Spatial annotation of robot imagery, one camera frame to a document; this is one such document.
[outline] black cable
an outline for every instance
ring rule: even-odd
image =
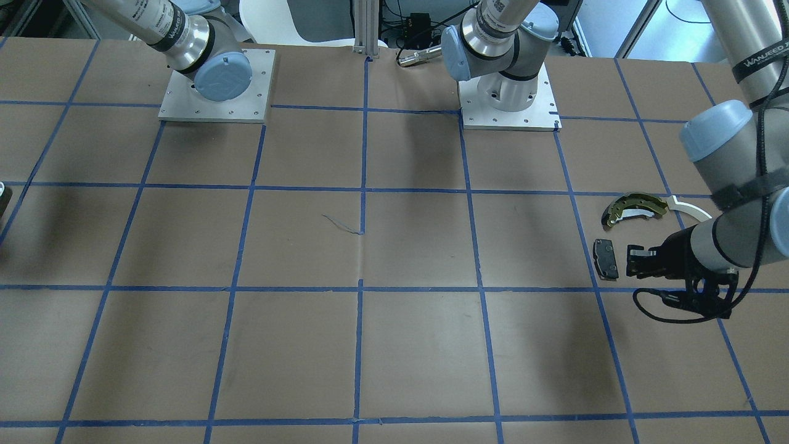
[[[425,30],[423,30],[421,32],[418,32],[417,34],[413,35],[410,39],[408,39],[407,41],[405,41],[403,43],[402,47],[400,48],[400,51],[398,51],[398,53],[397,53],[397,56],[394,57],[394,62],[397,63],[398,66],[400,66],[401,68],[407,68],[408,66],[400,65],[400,55],[402,55],[403,48],[408,46],[408,43],[410,43],[412,40],[416,39],[418,36],[421,36],[422,34],[425,34],[426,32],[432,32],[433,29],[436,29],[436,28],[438,28],[439,26],[442,26],[442,25],[446,25],[448,21],[450,21],[450,20],[452,20],[452,19],[454,19],[454,18],[456,18],[458,16],[461,16],[462,14],[465,14],[467,11],[469,11],[470,9],[474,8],[475,6],[477,6],[479,4],[480,4],[479,2],[474,2],[472,5],[468,5],[466,8],[463,8],[459,12],[453,14],[451,17],[445,18],[444,20],[441,20],[438,24],[434,24],[430,28],[427,28],[427,29],[425,29]]]
[[[672,11],[672,10],[671,10],[671,8],[668,6],[668,1],[669,1],[669,0],[666,0],[666,10],[668,11],[668,13],[669,13],[669,14],[671,14],[672,16],[674,16],[674,18],[675,18],[675,19],[677,19],[677,20],[679,20],[679,21],[681,21],[681,22],[684,22],[684,23],[690,23],[690,24],[711,24],[711,23],[712,23],[711,21],[691,21],[691,20],[685,20],[684,18],[682,18],[682,17],[678,16],[677,14],[675,14],[675,13],[674,13],[674,11]]]
[[[780,18],[780,25],[781,25],[781,36],[786,39],[787,34],[789,34],[789,14],[787,14],[786,6],[783,3],[783,0],[772,0],[773,5],[775,5],[776,10],[779,14]],[[778,91],[783,85],[783,82],[786,80],[787,72],[789,72],[789,56],[783,57],[783,63],[781,65],[781,71],[778,76],[778,80],[776,84],[772,87],[772,90],[765,98],[764,103],[759,107],[759,111],[757,113],[757,139],[756,139],[756,154],[757,154],[757,174],[759,176],[767,174],[767,149],[765,147],[765,112],[769,107],[770,102],[776,98],[778,95]],[[660,295],[659,290],[655,290],[653,288],[639,288],[635,292],[633,292],[633,301],[636,304],[638,309],[656,321],[667,322],[671,324],[698,324],[700,322],[707,322],[711,321],[715,318],[718,318],[722,314],[726,313],[734,309],[738,306],[745,296],[750,292],[750,289],[753,287],[753,283],[756,281],[756,276],[759,274],[759,269],[761,268],[761,260],[765,253],[765,244],[767,243],[767,235],[769,234],[769,223],[770,223],[770,197],[764,196],[761,199],[761,218],[759,220],[759,237],[756,244],[756,252],[753,256],[753,267],[750,270],[750,275],[748,276],[748,281],[746,281],[745,285],[742,287],[739,296],[734,299],[731,304],[729,304],[725,310],[722,310],[720,313],[717,313],[713,316],[705,316],[703,318],[697,319],[667,319],[667,318],[660,318],[652,313],[649,313],[639,302],[638,302],[638,295],[640,293],[646,292],[652,295]],[[730,285],[729,290],[727,292],[727,300],[729,300],[732,296],[732,288],[735,285]],[[686,288],[687,291],[690,291],[690,283],[686,280]]]

